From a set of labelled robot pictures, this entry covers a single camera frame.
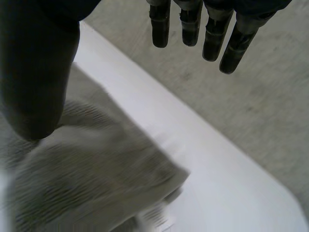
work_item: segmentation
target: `glove finger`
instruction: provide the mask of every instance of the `glove finger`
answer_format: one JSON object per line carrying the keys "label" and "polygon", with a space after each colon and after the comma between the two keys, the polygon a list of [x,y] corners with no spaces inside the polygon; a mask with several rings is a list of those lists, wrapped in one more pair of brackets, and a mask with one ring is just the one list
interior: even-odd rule
{"label": "glove finger", "polygon": [[181,8],[180,20],[182,22],[183,43],[187,46],[195,46],[198,40],[202,0],[174,0]]}
{"label": "glove finger", "polygon": [[233,15],[230,0],[220,0],[213,3],[204,0],[208,11],[208,22],[206,25],[205,42],[203,46],[203,58],[207,61],[216,61],[219,56],[228,25]]}
{"label": "glove finger", "polygon": [[170,0],[147,0],[150,4],[149,17],[152,25],[153,44],[164,48],[169,41]]}

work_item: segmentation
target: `black glove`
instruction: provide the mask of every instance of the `black glove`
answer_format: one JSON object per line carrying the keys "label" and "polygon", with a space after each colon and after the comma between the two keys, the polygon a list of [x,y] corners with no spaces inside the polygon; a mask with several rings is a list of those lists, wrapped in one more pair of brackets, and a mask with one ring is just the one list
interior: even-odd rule
{"label": "black glove", "polygon": [[[154,44],[164,47],[168,42],[170,0],[147,1],[151,5]],[[87,17],[99,2],[0,0],[0,108],[12,128],[23,138],[42,139],[56,128],[79,43],[79,21]],[[203,2],[175,2],[182,9],[183,42],[194,46]],[[210,17],[203,57],[209,61],[217,59],[235,9],[238,23],[220,66],[223,72],[230,73],[257,29],[289,2],[205,0]]]}
{"label": "black glove", "polygon": [[[226,74],[236,69],[258,29],[290,1],[174,0],[181,8],[183,43],[187,46],[194,46],[197,43],[203,3],[206,6],[209,19],[202,56],[207,61],[215,61],[218,58],[229,22],[234,9],[236,10],[237,23],[220,64],[220,70]],[[166,47],[171,0],[147,0],[147,2],[150,4],[149,17],[153,26],[153,43],[157,47]]]}

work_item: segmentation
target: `cloth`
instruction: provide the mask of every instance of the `cloth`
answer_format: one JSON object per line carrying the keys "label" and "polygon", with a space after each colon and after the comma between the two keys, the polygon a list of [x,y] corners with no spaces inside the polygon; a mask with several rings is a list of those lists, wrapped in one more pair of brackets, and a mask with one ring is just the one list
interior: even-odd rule
{"label": "cloth", "polygon": [[11,232],[108,232],[188,177],[75,67],[53,134],[25,141],[1,116],[0,140]]}

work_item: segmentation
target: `concrete floor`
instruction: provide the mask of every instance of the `concrete floor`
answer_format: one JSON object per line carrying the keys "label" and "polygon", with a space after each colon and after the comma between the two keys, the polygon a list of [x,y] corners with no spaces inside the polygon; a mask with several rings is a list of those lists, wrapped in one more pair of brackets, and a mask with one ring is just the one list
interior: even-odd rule
{"label": "concrete floor", "polygon": [[206,9],[197,46],[186,47],[173,3],[165,49],[152,45],[148,10],[145,0],[104,0],[86,21],[287,186],[309,218],[309,2],[262,27],[232,75],[219,72],[221,57],[201,57]]}

